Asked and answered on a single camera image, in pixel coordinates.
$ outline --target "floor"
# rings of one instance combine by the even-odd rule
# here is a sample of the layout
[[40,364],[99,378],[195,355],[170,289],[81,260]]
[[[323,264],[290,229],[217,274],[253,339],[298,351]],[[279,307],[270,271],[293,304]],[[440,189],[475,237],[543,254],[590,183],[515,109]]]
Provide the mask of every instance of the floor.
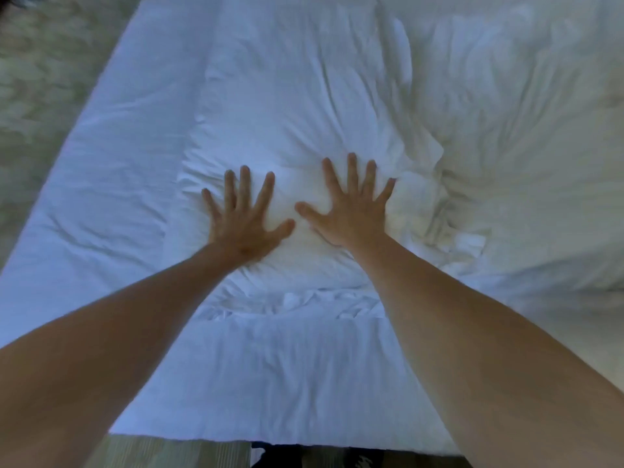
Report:
[[[47,0],[0,18],[0,269],[67,133],[139,0]],[[341,466],[341,450],[315,448],[309,467]],[[88,468],[249,466],[245,442],[107,437]],[[388,452],[384,466],[467,467],[462,459]]]

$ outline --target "bare skin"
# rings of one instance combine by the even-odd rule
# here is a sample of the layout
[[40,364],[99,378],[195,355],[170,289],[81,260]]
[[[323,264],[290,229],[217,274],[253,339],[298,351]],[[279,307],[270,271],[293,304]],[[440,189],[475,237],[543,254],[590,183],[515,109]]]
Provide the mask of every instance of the bare skin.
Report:
[[453,440],[478,468],[624,466],[624,394],[546,332],[403,248],[384,232],[375,164],[347,192],[323,171],[327,215],[296,211],[351,251],[377,289],[401,347]]
[[136,396],[199,304],[294,229],[266,231],[275,177],[256,204],[250,172],[225,175],[225,206],[203,197],[210,244],[179,265],[38,328],[0,349],[0,466],[78,468]]

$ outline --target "black shoe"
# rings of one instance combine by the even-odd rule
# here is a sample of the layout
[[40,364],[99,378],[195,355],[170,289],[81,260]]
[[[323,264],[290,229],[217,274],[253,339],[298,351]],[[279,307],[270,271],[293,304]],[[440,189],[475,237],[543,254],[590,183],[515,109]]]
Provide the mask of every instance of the black shoe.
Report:
[[344,459],[345,468],[381,468],[384,450],[349,448]]
[[301,445],[271,445],[263,442],[252,442],[252,448],[261,448],[260,460],[252,465],[253,468],[301,468],[303,448]]

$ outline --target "hand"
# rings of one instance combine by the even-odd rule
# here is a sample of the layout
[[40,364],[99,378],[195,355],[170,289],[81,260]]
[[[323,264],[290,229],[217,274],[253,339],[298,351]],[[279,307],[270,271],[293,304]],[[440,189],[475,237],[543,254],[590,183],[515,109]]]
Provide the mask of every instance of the hand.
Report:
[[377,199],[373,198],[377,164],[366,165],[366,177],[359,188],[358,158],[354,153],[348,156],[347,192],[338,182],[332,161],[323,159],[325,184],[330,190],[332,209],[327,215],[318,213],[305,202],[298,202],[294,209],[321,235],[335,246],[344,246],[349,251],[360,245],[370,245],[377,236],[384,235],[386,223],[386,202],[392,195],[396,179],[388,180]]
[[204,189],[203,199],[210,212],[210,243],[219,243],[236,266],[259,261],[273,251],[294,230],[294,220],[285,220],[273,231],[264,228],[264,219],[275,185],[275,174],[265,178],[255,205],[251,204],[251,177],[247,166],[240,168],[238,196],[234,187],[233,171],[225,173],[225,200],[223,211],[212,194]]

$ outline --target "mattress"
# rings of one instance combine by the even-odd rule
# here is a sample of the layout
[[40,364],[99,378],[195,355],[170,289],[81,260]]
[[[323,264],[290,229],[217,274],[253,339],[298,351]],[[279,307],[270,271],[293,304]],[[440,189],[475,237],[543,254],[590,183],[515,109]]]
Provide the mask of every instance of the mattress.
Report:
[[[221,1],[139,6],[0,276],[0,346],[156,271]],[[511,1],[392,5],[409,25]],[[112,432],[457,453],[389,322],[337,318],[344,305],[191,320]],[[514,306],[624,388],[623,292]]]

